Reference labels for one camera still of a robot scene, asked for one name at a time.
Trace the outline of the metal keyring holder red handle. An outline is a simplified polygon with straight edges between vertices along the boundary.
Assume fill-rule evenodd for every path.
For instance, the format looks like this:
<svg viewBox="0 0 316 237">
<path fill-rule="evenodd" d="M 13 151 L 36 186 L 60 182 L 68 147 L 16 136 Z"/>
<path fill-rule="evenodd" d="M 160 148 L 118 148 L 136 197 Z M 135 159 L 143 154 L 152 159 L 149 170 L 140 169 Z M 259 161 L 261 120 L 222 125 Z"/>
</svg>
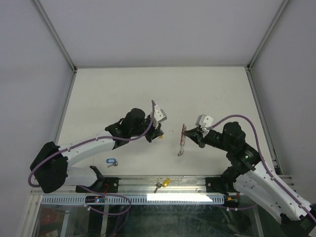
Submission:
<svg viewBox="0 0 316 237">
<path fill-rule="evenodd" d="M 180 138 L 180 149 L 179 149 L 179 152 L 178 152 L 178 156 L 182 156 L 183 153 L 184 153 L 184 146 L 185 146 L 185 140 L 186 140 L 186 136 L 185 136 L 185 132 L 187 130 L 187 127 L 185 124 L 183 124 L 182 126 L 182 130 L 181 130 L 181 138 Z"/>
</svg>

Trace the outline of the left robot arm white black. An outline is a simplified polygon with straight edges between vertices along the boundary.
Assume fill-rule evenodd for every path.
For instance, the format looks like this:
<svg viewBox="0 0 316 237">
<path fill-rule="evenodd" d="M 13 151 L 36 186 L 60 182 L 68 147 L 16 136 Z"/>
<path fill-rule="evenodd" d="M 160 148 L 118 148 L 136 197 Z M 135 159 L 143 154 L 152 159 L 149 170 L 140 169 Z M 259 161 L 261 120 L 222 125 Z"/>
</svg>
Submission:
<svg viewBox="0 0 316 237">
<path fill-rule="evenodd" d="M 105 190 L 105 176 L 94 165 L 79 168 L 75 165 L 96 154 L 115 150 L 131 141 L 145 137 L 150 143 L 163 135 L 161 123 L 165 112 L 154 105 L 148 116 L 134 108 L 124 118 L 108 125 L 95 136 L 77 143 L 56 145 L 53 141 L 43 145 L 30 165 L 28 183 L 50 194 L 63 186 L 75 186 L 77 192 L 89 189 L 96 193 Z"/>
</svg>

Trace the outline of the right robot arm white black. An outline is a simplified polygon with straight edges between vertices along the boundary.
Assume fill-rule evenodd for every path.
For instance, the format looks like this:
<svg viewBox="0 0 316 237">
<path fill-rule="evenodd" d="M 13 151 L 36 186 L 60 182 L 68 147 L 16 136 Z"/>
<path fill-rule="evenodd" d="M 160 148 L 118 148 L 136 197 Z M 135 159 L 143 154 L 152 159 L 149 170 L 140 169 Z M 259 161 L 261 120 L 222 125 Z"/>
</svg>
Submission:
<svg viewBox="0 0 316 237">
<path fill-rule="evenodd" d="M 210 183 L 215 191 L 228 195 L 235 190 L 246 195 L 273 216 L 288 237 L 307 237 L 316 227 L 315 204 L 273 172 L 259 151 L 246 143 L 238 122 L 225 124 L 222 132 L 198 126 L 184 135 L 200 148 L 209 145 L 226 152 L 231 166 Z"/>
</svg>

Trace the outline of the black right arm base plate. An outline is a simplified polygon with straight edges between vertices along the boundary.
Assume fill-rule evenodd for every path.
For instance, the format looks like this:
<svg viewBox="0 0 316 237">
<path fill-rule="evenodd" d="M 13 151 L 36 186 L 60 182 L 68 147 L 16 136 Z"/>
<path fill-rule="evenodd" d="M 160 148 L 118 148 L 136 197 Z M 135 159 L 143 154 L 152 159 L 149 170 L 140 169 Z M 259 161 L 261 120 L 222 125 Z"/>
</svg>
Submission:
<svg viewBox="0 0 316 237">
<path fill-rule="evenodd" d="M 220 176 L 206 177 L 205 186 L 207 193 L 221 193 L 224 195 L 228 195 L 229 193 L 236 192 L 232 183 L 229 183 L 227 180 L 223 179 Z"/>
</svg>

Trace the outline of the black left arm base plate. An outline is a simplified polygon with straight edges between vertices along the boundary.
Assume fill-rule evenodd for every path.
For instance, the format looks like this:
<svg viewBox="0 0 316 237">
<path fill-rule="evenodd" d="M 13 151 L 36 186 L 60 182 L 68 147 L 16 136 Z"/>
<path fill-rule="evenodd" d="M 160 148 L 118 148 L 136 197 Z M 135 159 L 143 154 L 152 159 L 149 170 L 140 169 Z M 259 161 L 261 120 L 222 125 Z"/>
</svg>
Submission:
<svg viewBox="0 0 316 237">
<path fill-rule="evenodd" d="M 92 185 L 85 186 L 92 193 L 117 193 L 119 188 L 118 177 L 103 176 L 98 178 Z"/>
</svg>

